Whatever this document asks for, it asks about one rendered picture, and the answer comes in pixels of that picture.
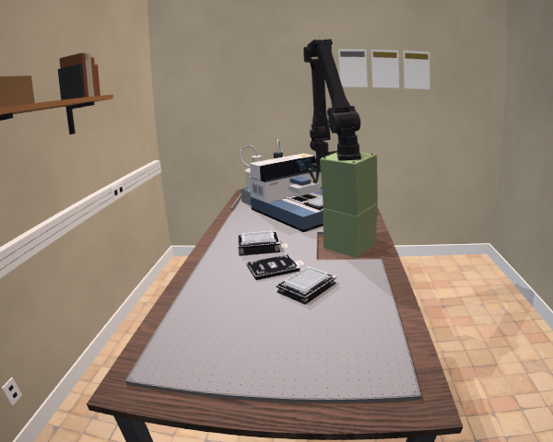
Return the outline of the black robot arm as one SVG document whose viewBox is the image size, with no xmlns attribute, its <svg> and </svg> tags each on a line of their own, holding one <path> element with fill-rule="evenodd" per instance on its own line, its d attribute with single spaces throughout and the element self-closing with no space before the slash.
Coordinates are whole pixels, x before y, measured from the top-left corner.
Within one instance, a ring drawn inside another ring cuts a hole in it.
<svg viewBox="0 0 553 442">
<path fill-rule="evenodd" d="M 332 55 L 332 44 L 331 39 L 313 40 L 303 49 L 304 62 L 310 63 L 312 68 L 313 130 L 310 130 L 310 136 L 313 139 L 310 147 L 318 155 L 328 154 L 328 143 L 325 140 L 331 140 L 330 127 L 331 132 L 338 135 L 338 144 L 337 150 L 326 156 L 337 152 L 339 161 L 361 160 L 358 137 L 355 135 L 360 129 L 360 117 L 345 96 Z M 333 108 L 327 111 L 329 119 L 326 115 L 325 82 Z"/>
</svg>

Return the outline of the white microplate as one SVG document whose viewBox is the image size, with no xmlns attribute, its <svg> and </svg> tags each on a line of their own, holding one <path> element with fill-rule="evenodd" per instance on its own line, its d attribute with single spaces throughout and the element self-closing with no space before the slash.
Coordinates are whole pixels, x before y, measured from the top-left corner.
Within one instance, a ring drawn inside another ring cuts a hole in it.
<svg viewBox="0 0 553 442">
<path fill-rule="evenodd" d="M 328 273 L 307 267 L 285 280 L 284 285 L 305 293 L 320 284 L 327 277 L 329 277 Z"/>
<path fill-rule="evenodd" d="M 323 196 L 310 199 L 310 200 L 308 200 L 307 203 L 315 205 L 315 206 L 322 206 L 323 205 Z"/>
<path fill-rule="evenodd" d="M 242 244 L 266 243 L 275 241 L 273 231 L 242 233 Z"/>
</svg>

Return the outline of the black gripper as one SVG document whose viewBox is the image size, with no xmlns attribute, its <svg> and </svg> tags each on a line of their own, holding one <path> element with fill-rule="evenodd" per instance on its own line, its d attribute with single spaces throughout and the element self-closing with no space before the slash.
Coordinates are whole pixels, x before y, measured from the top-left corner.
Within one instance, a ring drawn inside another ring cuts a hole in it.
<svg viewBox="0 0 553 442">
<path fill-rule="evenodd" d="M 316 163 L 311 164 L 311 168 L 308 169 L 310 175 L 312 176 L 312 179 L 313 179 L 314 183 L 317 183 L 317 182 L 318 182 L 319 174 L 320 174 L 320 172 L 321 172 L 321 168 L 320 168 L 320 158 L 321 158 L 321 157 L 326 157 L 326 155 L 328 155 L 328 154 L 324 154 L 324 155 L 318 155 L 318 154 L 316 154 Z M 315 165 L 315 166 L 314 166 L 314 165 Z M 319 172 L 317 171 L 317 168 L 318 168 L 318 171 L 319 171 Z M 314 176 L 313 176 L 313 172 L 314 172 L 314 171 L 316 171 L 316 179 L 315 179 Z"/>
</svg>

